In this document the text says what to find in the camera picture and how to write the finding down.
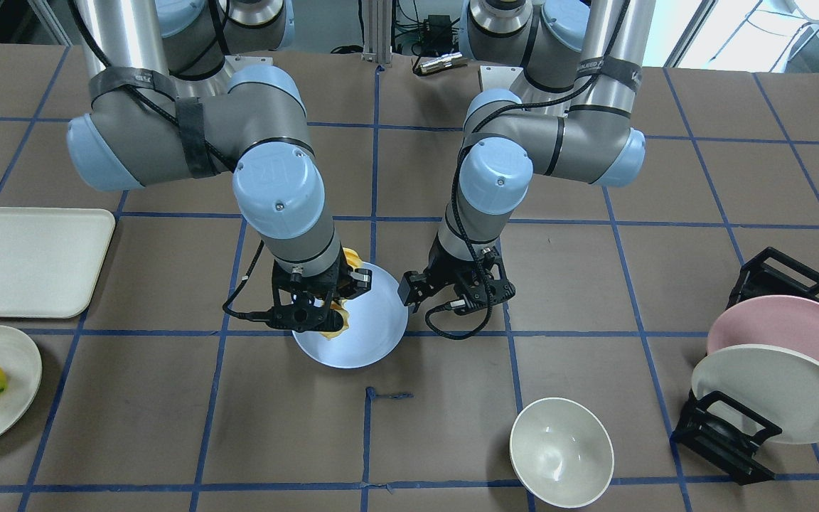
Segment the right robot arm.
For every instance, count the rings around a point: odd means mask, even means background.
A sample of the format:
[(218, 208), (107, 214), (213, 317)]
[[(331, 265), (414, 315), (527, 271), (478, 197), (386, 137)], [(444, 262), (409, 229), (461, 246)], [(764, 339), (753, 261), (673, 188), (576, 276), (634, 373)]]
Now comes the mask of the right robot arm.
[(156, 1), (71, 1), (93, 62), (91, 110), (72, 119), (66, 142), (79, 175), (98, 191), (126, 191), (229, 171), (237, 206), (273, 257), (266, 311), (235, 311), (245, 275), (223, 304), (228, 316), (329, 338), (351, 327), (347, 302), (373, 274), (344, 249), (310, 144), (295, 82), (273, 65), (234, 72), (218, 96), (185, 97), (164, 36), (192, 29), (161, 22)]

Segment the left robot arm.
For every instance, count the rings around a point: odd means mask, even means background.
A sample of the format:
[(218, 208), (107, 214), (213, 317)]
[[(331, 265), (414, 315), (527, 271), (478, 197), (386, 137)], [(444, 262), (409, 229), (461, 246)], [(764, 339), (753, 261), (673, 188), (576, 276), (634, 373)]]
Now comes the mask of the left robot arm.
[(646, 159), (631, 113), (653, 1), (467, 1), (461, 54), (517, 67), (508, 88), (478, 93), (464, 119), (451, 200), (423, 271), (404, 274), (400, 301), (419, 307), (452, 287), (442, 310), (465, 315), (515, 288), (495, 247), (535, 176), (623, 187)]

